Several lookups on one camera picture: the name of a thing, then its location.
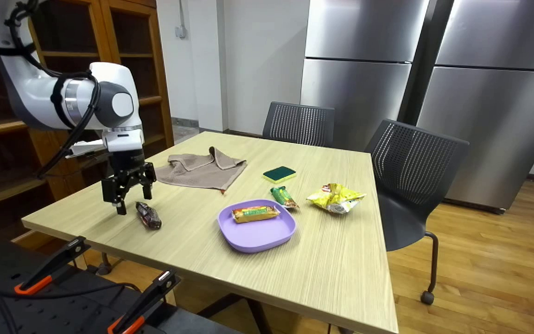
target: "chair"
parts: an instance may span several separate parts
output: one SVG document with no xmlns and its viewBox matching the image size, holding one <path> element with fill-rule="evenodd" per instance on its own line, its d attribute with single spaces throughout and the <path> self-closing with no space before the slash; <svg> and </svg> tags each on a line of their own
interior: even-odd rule
<svg viewBox="0 0 534 334">
<path fill-rule="evenodd" d="M 271 102 L 263 138 L 330 148 L 334 125 L 334 109 Z"/>
<path fill-rule="evenodd" d="M 432 239 L 430 286 L 420 300 L 431 305 L 436 286 L 438 238 L 426 231 L 428 215 L 445 198 L 469 142 L 384 120 L 366 152 L 372 156 L 386 250 Z"/>
</svg>

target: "towel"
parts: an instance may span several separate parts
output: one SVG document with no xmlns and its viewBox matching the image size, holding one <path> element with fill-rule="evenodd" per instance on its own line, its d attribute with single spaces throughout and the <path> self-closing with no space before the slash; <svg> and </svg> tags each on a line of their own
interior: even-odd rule
<svg viewBox="0 0 534 334">
<path fill-rule="evenodd" d="M 225 191 L 246 168 L 246 160 L 231 158 L 210 147 L 206 156 L 172 154 L 168 165 L 155 169 L 156 178 L 173 186 L 215 188 Z"/>
</svg>

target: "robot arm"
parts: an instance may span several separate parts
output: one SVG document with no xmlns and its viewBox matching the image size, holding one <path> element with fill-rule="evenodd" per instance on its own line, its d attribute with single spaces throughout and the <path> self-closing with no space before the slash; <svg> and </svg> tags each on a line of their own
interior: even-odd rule
<svg viewBox="0 0 534 334">
<path fill-rule="evenodd" d="M 60 156 L 77 156 L 106 148 L 111 153 L 114 175 L 102 180 L 104 201 L 125 214 L 125 194 L 135 184 L 144 186 L 151 198 L 155 173 L 144 162 L 144 136 L 133 76 L 125 66 L 91 63 L 89 72 L 60 74 L 43 68 L 32 49 L 26 22 L 38 0 L 0 0 L 0 71 L 14 113 L 28 126 L 38 129 L 71 129 L 64 146 L 74 144 L 83 129 L 102 130 L 102 141 L 79 142 Z M 50 169 L 57 161 L 50 161 Z"/>
</svg>

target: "purple plate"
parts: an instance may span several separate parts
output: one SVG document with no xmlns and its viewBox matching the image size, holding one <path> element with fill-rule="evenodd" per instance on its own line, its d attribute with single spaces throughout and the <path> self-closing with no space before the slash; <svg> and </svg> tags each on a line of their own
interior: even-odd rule
<svg viewBox="0 0 534 334">
<path fill-rule="evenodd" d="M 275 218 L 238 224 L 232 210 L 243 207 L 269 205 L 280 212 Z M 228 243 L 242 252 L 268 250 L 288 241 L 296 231 L 294 217 L 280 203 L 270 199 L 253 199 L 230 205 L 218 214 L 218 224 Z"/>
</svg>

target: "refrigerator door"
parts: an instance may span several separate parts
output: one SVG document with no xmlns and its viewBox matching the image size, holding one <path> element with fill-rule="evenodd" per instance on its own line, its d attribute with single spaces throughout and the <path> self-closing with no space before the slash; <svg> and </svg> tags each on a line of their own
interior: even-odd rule
<svg viewBox="0 0 534 334">
<path fill-rule="evenodd" d="M 534 69 L 534 0 L 454 0 L 436 64 Z"/>
<path fill-rule="evenodd" d="M 417 126 L 470 142 L 448 198 L 508 209 L 534 163 L 534 72 L 436 67 Z"/>
<path fill-rule="evenodd" d="M 333 146 L 363 151 L 385 118 L 396 120 L 409 64 L 305 59 L 301 104 L 335 108 Z"/>
<path fill-rule="evenodd" d="M 311 0 L 309 58 L 411 62 L 429 0 Z"/>
</svg>

